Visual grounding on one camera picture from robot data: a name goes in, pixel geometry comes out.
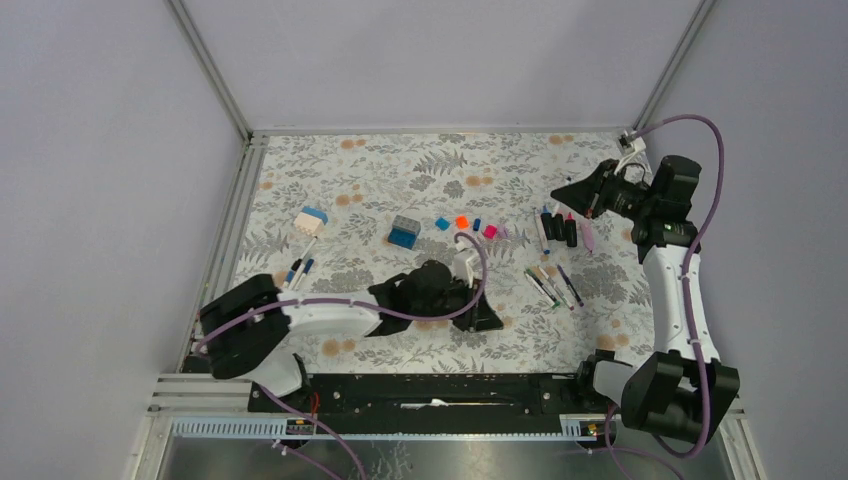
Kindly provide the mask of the orange highlighter black body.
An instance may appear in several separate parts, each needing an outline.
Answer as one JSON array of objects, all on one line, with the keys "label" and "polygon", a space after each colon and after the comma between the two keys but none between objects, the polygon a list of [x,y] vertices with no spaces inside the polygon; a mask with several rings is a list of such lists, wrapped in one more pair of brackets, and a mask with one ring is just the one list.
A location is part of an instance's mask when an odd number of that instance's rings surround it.
[{"label": "orange highlighter black body", "polygon": [[566,240],[565,219],[561,213],[557,213],[552,217],[554,237],[557,241]]}]

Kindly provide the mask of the light blue pen cap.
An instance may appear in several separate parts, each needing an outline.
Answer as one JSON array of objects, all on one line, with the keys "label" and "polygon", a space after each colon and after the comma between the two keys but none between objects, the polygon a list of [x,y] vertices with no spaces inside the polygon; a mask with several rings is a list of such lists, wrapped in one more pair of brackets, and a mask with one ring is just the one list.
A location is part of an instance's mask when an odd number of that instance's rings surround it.
[{"label": "light blue pen cap", "polygon": [[441,231],[447,231],[451,227],[451,223],[445,218],[440,217],[435,221],[435,226]]}]

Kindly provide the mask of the pink highlighter black body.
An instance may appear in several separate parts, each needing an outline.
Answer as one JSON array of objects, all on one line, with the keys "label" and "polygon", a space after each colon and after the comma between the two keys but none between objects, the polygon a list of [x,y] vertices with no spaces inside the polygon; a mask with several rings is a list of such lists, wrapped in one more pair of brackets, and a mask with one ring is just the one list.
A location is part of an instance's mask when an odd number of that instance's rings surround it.
[{"label": "pink highlighter black body", "polygon": [[571,213],[564,220],[564,233],[566,245],[570,248],[577,247],[577,222]]}]

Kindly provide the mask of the purple gel pen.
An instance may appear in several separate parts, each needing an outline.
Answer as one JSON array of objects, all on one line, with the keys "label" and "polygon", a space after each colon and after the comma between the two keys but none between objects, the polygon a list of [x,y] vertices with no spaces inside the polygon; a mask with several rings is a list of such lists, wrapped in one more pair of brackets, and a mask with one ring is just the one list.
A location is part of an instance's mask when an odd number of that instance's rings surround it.
[{"label": "purple gel pen", "polygon": [[583,299],[581,298],[581,296],[577,292],[573,282],[571,281],[569,276],[566,274],[564,268],[561,265],[557,264],[557,270],[558,270],[560,276],[562,277],[563,281],[565,282],[565,284],[566,284],[568,290],[570,291],[571,295],[574,297],[577,305],[579,307],[584,307],[585,303],[584,303]]}]

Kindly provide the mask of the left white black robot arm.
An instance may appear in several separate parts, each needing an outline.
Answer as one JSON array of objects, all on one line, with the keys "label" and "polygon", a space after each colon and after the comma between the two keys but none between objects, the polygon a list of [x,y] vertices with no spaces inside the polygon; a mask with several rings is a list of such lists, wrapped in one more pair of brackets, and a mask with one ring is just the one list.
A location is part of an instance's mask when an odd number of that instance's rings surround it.
[{"label": "left white black robot arm", "polygon": [[289,337],[345,334],[384,337],[412,323],[450,322],[462,332],[500,330],[480,278],[459,278],[429,260],[364,291],[322,297],[285,292],[269,274],[255,275],[202,307],[197,357],[218,380],[247,379],[288,411],[309,401],[303,360],[279,345]]}]

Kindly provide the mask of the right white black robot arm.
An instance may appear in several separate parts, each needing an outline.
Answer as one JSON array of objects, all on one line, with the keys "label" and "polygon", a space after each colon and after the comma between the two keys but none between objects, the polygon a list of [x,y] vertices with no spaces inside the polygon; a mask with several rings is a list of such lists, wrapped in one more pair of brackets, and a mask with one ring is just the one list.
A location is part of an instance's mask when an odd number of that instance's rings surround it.
[{"label": "right white black robot arm", "polygon": [[712,438],[740,388],[711,340],[700,294],[700,231],[687,218],[700,173],[695,161],[671,155],[651,183],[632,182],[608,159],[551,193],[585,219],[612,212],[632,221],[653,309],[651,355],[635,366],[596,350],[580,364],[575,402],[589,412],[613,403],[626,427],[694,446]]}]

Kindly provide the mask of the teal green gel pen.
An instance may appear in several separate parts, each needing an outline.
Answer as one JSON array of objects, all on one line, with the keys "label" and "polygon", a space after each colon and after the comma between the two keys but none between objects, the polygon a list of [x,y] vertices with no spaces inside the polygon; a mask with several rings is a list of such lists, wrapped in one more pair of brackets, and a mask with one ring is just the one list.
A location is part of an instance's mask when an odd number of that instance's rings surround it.
[{"label": "teal green gel pen", "polygon": [[551,291],[551,290],[550,290],[550,289],[549,289],[549,288],[545,285],[545,283],[544,283],[544,282],[542,281],[542,279],[541,279],[541,276],[540,276],[539,274],[537,274],[537,273],[535,272],[535,270],[534,270],[534,269],[532,269],[532,268],[528,268],[528,269],[526,270],[526,273],[527,273],[527,274],[531,277],[531,279],[535,282],[535,284],[536,284],[536,285],[537,285],[537,286],[541,289],[541,291],[542,291],[542,292],[546,295],[546,297],[549,299],[549,301],[550,301],[550,304],[551,304],[551,307],[552,307],[552,308],[557,308],[558,306],[560,306],[560,305],[561,305],[561,302],[559,301],[559,299],[558,299],[558,297],[556,296],[556,294],[555,294],[555,293],[553,293],[553,292],[552,292],[552,291]]}]

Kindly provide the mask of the light pink pen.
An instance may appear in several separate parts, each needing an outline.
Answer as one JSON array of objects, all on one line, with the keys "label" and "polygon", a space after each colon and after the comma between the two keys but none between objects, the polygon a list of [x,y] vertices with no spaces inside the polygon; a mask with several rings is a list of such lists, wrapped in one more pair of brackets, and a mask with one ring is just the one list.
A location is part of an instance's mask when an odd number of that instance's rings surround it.
[{"label": "light pink pen", "polygon": [[580,231],[584,247],[592,254],[595,250],[595,239],[591,222],[589,220],[582,220],[580,222]]}]

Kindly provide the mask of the blue white whiteboard marker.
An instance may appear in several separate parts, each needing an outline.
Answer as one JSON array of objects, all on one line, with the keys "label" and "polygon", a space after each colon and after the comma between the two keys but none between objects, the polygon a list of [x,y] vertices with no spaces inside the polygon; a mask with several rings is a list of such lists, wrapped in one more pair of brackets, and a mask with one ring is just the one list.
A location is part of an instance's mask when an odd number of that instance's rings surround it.
[{"label": "blue white whiteboard marker", "polygon": [[535,225],[536,225],[537,234],[538,234],[538,237],[539,237],[541,252],[542,252],[543,255],[549,255],[550,254],[550,247],[549,247],[549,244],[548,244],[547,234],[546,234],[546,231],[545,231],[545,228],[544,228],[544,224],[542,222],[541,214],[537,210],[534,210],[534,221],[535,221]]}]

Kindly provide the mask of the orange pen cap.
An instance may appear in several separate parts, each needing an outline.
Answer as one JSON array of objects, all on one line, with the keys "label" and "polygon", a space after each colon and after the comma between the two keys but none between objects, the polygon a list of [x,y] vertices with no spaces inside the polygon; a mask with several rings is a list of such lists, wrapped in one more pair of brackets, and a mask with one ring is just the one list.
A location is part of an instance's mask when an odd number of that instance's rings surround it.
[{"label": "orange pen cap", "polygon": [[465,216],[458,216],[455,223],[460,230],[466,230],[470,227],[470,222]]}]

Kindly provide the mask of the thin white green pen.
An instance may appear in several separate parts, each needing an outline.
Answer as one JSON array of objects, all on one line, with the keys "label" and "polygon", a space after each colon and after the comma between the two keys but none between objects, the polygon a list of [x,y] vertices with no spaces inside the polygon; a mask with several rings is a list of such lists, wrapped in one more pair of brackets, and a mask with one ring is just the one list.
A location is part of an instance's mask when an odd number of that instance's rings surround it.
[{"label": "thin white green pen", "polygon": [[524,276],[528,280],[528,282],[536,289],[540,295],[545,299],[546,303],[551,308],[556,308],[559,306],[559,302],[555,296],[552,296],[541,283],[541,280],[537,278],[530,270],[524,271]]}]

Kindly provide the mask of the blue highlighter black body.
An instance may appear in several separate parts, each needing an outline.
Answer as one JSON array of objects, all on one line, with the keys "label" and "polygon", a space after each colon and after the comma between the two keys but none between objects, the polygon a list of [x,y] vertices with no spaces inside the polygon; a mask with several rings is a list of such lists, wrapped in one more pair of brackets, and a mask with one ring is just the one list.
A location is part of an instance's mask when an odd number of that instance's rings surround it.
[{"label": "blue highlighter black body", "polygon": [[548,210],[546,206],[542,208],[542,213],[540,214],[540,220],[543,226],[543,231],[547,240],[555,240],[555,229],[553,223],[553,215]]}]

